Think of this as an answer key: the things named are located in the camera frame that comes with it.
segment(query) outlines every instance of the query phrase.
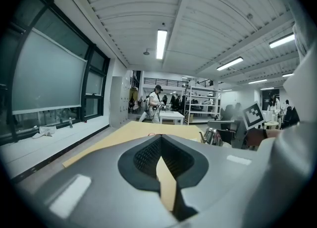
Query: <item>desk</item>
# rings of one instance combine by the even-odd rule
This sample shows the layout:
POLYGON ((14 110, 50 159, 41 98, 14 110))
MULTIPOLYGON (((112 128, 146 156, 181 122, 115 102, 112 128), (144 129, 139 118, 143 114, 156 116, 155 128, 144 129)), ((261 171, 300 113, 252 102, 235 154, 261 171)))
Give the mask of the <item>desk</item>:
POLYGON ((265 122, 265 123, 264 123, 264 126, 267 126, 267 127, 269 127, 270 129, 271 129, 272 126, 276 127, 276 126, 278 126, 278 125, 279 125, 278 121, 269 121, 269 122, 265 122))
MULTIPOLYGON (((92 151, 148 136, 150 133, 176 135, 186 139, 196 140, 198 142, 197 144, 201 144, 201 136, 199 134, 200 131, 201 130, 196 126, 164 125, 131 121, 111 135, 104 138, 103 140, 87 148, 71 159, 65 161, 63 165, 64 167, 68 167, 72 163, 76 162, 81 157, 92 151)), ((162 158, 160 158, 158 161, 157 176, 161 186, 162 203, 168 210, 171 211, 174 206, 176 181, 172 174, 169 172, 162 158)))
POLYGON ((180 124, 183 125, 184 115, 181 115, 179 112, 173 111, 161 111, 159 112, 159 123, 162 124, 163 119, 172 119, 176 125, 176 121, 180 120, 180 124))

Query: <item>kettle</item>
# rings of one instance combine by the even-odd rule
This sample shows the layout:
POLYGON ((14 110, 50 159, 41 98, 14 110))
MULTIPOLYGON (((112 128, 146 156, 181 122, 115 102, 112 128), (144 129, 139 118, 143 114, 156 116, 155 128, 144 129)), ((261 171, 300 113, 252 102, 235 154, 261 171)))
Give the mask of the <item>kettle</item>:
POLYGON ((222 146, 223 141, 222 141, 220 133, 217 129, 209 127, 209 128, 207 128, 204 135, 201 132, 199 132, 199 133, 202 137, 202 139, 201 139, 202 143, 216 145, 216 146, 222 146))

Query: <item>floor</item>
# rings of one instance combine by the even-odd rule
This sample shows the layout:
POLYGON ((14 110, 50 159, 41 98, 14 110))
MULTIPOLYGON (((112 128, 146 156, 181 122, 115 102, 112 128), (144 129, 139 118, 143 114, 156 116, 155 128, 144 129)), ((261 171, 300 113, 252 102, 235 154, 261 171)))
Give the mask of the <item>floor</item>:
MULTIPOLYGON (((137 113, 129 114, 128 120, 122 125, 129 123, 132 120, 138 120, 141 116, 143 111, 139 111, 137 113)), ((201 130, 202 133, 205 132, 207 129, 207 124, 196 124, 201 130)), ((58 159, 54 160, 47 166, 43 167, 42 169, 38 170, 34 174, 30 175, 29 177, 25 178, 23 181, 18 183, 19 187, 22 187, 24 190, 28 191, 31 194, 34 194, 41 185, 43 185, 49 178, 54 176, 56 173, 64 169, 62 165, 63 162, 70 159, 71 157, 79 154, 83 150, 87 149, 88 147, 94 145, 95 143, 99 142, 100 140, 104 139, 111 133, 115 132, 117 128, 109 127, 102 132, 96 134, 92 138, 88 139, 87 141, 83 142, 79 146, 75 147, 74 149, 70 150, 63 156, 59 157, 58 159)))

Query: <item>white cabinet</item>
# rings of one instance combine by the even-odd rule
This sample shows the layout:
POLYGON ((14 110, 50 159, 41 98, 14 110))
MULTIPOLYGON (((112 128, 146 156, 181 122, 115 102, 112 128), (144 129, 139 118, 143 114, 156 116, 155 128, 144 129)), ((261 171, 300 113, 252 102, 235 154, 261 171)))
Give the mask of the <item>white cabinet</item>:
POLYGON ((114 76, 110 90, 110 124, 121 127, 128 120, 130 79, 114 76))

